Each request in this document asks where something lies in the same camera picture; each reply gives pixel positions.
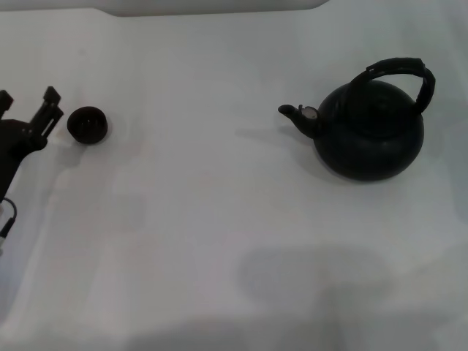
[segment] kettle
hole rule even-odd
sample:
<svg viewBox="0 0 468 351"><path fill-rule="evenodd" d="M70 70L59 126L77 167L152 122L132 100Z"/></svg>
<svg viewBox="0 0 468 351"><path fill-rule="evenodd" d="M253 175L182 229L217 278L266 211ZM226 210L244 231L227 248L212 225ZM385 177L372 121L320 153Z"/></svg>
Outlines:
<svg viewBox="0 0 468 351"><path fill-rule="evenodd" d="M374 80L384 75L423 78L416 102L401 89ZM332 170L358 181L378 181L405 170L421 150L421 113L434 95L435 78L419 58L380 61L331 93L316 110L282 105L278 111L314 140Z"/></svg>

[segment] white surface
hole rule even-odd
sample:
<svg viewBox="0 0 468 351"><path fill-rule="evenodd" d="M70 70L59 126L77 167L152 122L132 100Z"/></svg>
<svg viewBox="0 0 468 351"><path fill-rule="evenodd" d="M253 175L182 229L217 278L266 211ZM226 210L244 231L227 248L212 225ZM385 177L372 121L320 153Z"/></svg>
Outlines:
<svg viewBox="0 0 468 351"><path fill-rule="evenodd" d="M0 0L0 11L93 7L117 16L311 9L326 0Z"/></svg>
<svg viewBox="0 0 468 351"><path fill-rule="evenodd" d="M448 5L0 14L8 117L47 85L66 113L11 188L1 349L465 350L467 13ZM394 56L438 79L422 153L386 182L337 178L276 109ZM84 105L113 122L99 146L64 129Z"/></svg>

